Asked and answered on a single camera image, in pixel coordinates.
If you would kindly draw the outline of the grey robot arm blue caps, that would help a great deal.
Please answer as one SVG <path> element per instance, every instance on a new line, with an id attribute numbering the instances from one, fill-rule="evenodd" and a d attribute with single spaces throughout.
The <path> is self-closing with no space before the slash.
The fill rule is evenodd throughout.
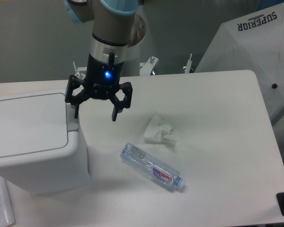
<path id="1" fill-rule="evenodd" d="M 65 102 L 75 107 L 77 118 L 80 104 L 88 99 L 110 100 L 112 121 L 116 121 L 117 115 L 131 106 L 132 84 L 119 81 L 139 2 L 66 0 L 64 4 L 73 21 L 94 22 L 85 78 L 70 75 Z"/>

